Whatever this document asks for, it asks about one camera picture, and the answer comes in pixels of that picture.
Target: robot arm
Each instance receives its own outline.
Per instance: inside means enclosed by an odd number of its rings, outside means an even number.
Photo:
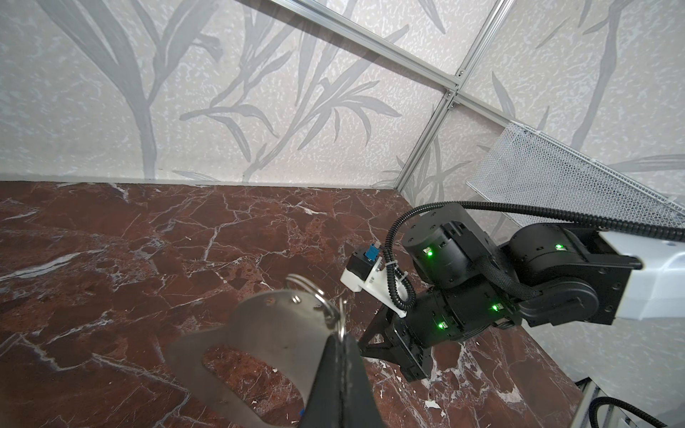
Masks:
[[[352,255],[341,281],[384,303],[360,340],[362,355],[400,365],[407,381],[430,376],[430,348],[440,342],[463,341],[490,326],[520,325],[522,318],[532,327],[574,320],[610,325],[617,315],[641,318],[656,314],[650,300],[655,290],[685,279],[685,268],[677,267],[685,261],[680,242],[574,223],[537,223],[498,247],[458,203],[424,214],[401,243],[419,277],[431,285],[407,310],[395,305],[387,266],[380,268],[374,246]],[[636,248],[647,256],[635,257]],[[391,270],[395,275],[397,269]],[[395,284],[406,301],[402,279],[395,277]],[[659,303],[675,309],[671,301]],[[383,343],[371,343],[378,334]]]

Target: black cable hose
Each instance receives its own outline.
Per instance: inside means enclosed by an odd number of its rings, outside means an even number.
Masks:
[[[500,290],[521,300],[528,300],[535,296],[542,294],[537,290],[533,290],[529,286],[525,286],[520,282],[516,282],[506,272],[495,267],[487,257],[481,257],[475,261],[480,273],[491,283],[495,284]]]
[[[406,311],[414,307],[416,303],[416,292],[412,286],[409,278],[402,279],[402,284],[407,290],[407,300],[403,301],[397,294],[397,283],[395,282],[398,276],[401,276],[401,271],[397,267],[395,256],[393,255],[393,244],[395,243],[395,235],[400,226],[402,226],[410,218],[422,214],[424,212],[432,211],[437,208],[442,208],[449,203],[458,203],[467,210],[487,210],[498,212],[510,212],[513,214],[525,214],[529,216],[547,217],[559,221],[569,221],[579,225],[588,227],[600,227],[603,229],[614,230],[631,235],[646,236],[648,238],[657,238],[670,241],[685,241],[685,229],[667,226],[648,225],[646,223],[637,223],[635,221],[623,221],[615,218],[595,216],[592,214],[583,214],[573,211],[557,210],[556,208],[534,207],[530,205],[518,205],[515,203],[499,203],[499,202],[481,202],[481,201],[445,201],[433,202],[425,205],[420,205],[402,214],[388,230],[385,245],[383,248],[383,258],[388,271],[388,291],[390,298],[395,306]]]
[[[588,414],[590,415],[590,426],[592,426],[592,428],[599,428],[599,421],[597,420],[597,410],[599,409],[599,406],[605,404],[612,404],[616,407],[620,407],[623,410],[627,410],[633,415],[641,418],[643,421],[649,423],[654,427],[662,428],[666,426],[666,424],[664,424],[651,414],[644,413],[642,410],[638,409],[632,404],[626,403],[625,401],[621,401],[619,399],[614,399],[610,396],[599,396],[590,402],[590,409],[588,410]]]

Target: metal mesh basket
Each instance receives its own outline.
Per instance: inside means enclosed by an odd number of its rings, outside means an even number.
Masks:
[[[467,184],[493,202],[519,203],[683,227],[685,208],[598,161],[510,123]],[[549,219],[509,214],[520,226]]]

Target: table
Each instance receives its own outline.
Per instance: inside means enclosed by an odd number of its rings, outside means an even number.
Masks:
[[[346,297],[358,338],[379,303],[338,278],[410,209],[391,190],[156,184],[5,182],[0,201],[0,414],[17,427],[231,426],[174,378],[165,344],[288,273]],[[434,359],[413,383],[365,360],[389,427],[565,428],[582,396],[518,327]],[[264,420],[299,420],[299,393],[266,364],[217,348],[205,365]]]

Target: wallpaper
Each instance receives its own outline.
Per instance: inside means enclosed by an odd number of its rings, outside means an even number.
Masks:
[[[442,97],[266,0],[4,1],[0,51],[5,179],[369,187]]]
[[[447,113],[438,135],[409,178],[404,197],[412,206],[437,201],[482,201],[483,198],[468,187],[466,181],[503,129],[478,113],[457,105]],[[401,159],[397,159],[397,163],[398,166],[403,165]],[[399,169],[387,171],[387,174],[399,174]],[[504,214],[475,210],[470,214],[497,243],[508,241],[519,229]]]
[[[618,318],[611,326],[569,323],[526,330],[571,379],[590,376],[609,396],[659,415],[685,403],[684,327],[680,318]]]
[[[347,2],[318,1],[338,13]],[[494,5],[495,0],[359,0],[350,19],[383,37],[411,23],[407,36],[395,44],[455,74]]]
[[[683,20],[678,0],[519,0],[465,90],[661,193],[682,195]]]

